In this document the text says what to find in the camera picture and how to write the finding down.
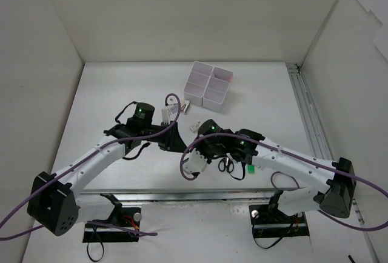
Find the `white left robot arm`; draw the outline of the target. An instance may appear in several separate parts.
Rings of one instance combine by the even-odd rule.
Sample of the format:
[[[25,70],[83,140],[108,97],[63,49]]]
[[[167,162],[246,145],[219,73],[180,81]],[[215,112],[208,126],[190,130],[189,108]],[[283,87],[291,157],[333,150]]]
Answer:
[[[41,172],[32,185],[27,213],[56,236],[79,222],[98,221],[112,227],[119,223],[122,204],[114,195],[81,197],[83,189],[114,162],[126,157],[142,141],[154,142],[164,151],[182,153],[186,145],[178,125],[179,103],[162,108],[162,123],[154,125],[154,106],[138,102],[133,116],[104,131],[104,137],[72,165],[53,174]]]

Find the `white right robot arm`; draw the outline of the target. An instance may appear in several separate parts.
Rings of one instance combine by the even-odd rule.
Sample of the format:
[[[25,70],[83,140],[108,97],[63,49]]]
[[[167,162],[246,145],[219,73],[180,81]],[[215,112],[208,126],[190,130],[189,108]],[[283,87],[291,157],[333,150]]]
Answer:
[[[184,170],[198,175],[214,159],[230,156],[233,161],[270,168],[307,184],[307,190],[282,191],[270,200],[268,214],[276,222],[300,211],[322,210],[336,218],[348,218],[356,182],[346,158],[330,161],[313,158],[274,143],[262,134],[223,129],[209,119],[198,129],[200,141],[192,148]]]

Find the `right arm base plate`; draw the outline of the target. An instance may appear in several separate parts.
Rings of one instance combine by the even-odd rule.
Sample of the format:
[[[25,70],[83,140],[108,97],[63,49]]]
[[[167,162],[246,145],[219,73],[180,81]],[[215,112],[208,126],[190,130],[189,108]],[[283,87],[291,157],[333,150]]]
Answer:
[[[310,236],[304,215],[287,216],[264,204],[249,205],[249,212],[254,239]]]

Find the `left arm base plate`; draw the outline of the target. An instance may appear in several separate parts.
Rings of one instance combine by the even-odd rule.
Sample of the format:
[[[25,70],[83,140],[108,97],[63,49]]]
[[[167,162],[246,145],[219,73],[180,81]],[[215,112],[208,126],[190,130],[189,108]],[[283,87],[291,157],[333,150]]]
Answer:
[[[141,207],[136,205],[125,206],[121,209],[120,214],[111,215],[107,220],[100,220],[100,222],[131,230],[138,230],[140,228],[140,220]],[[129,243],[138,241],[138,235],[132,235],[117,228],[92,224],[85,224],[82,237],[83,243]]]

